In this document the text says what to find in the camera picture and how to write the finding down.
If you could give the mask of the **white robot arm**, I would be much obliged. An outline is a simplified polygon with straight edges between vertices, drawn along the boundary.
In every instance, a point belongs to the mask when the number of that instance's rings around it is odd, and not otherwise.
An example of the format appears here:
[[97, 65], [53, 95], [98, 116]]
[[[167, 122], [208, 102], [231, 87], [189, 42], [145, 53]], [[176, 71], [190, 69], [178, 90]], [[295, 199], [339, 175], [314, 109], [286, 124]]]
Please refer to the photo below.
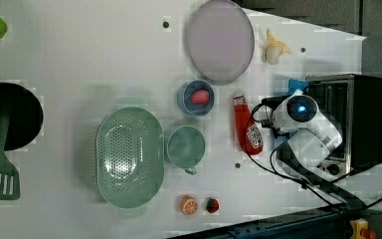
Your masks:
[[361, 209], [365, 202], [335, 184], [317, 166], [342, 144], [338, 128], [319, 109], [317, 102], [302, 90], [290, 96], [266, 98], [262, 104], [272, 110], [269, 128], [275, 136], [292, 132], [276, 148], [273, 163], [288, 176], [344, 202], [349, 209]]

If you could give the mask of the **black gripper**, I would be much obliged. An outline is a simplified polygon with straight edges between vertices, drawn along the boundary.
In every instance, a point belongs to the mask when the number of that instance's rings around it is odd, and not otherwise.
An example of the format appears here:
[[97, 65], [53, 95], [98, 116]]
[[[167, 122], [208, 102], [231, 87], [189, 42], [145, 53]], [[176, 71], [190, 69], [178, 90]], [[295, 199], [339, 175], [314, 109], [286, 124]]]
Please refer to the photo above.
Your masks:
[[269, 128], [273, 132], [274, 138], [287, 136], [286, 132], [280, 132], [276, 127], [274, 127], [273, 120], [273, 112], [286, 98], [286, 96], [281, 96], [262, 99], [262, 106], [271, 110], [269, 113], [266, 113], [267, 118], [262, 120], [262, 127]]

